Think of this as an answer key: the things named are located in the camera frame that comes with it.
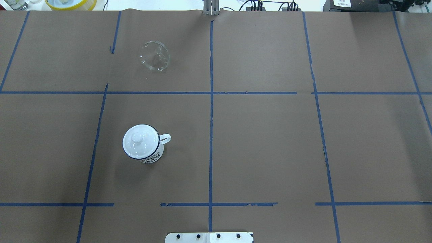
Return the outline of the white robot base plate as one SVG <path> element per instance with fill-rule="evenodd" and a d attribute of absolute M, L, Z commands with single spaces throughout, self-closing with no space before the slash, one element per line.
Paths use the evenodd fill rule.
<path fill-rule="evenodd" d="M 165 243 L 253 243 L 250 232 L 188 232 L 169 233 Z"/>

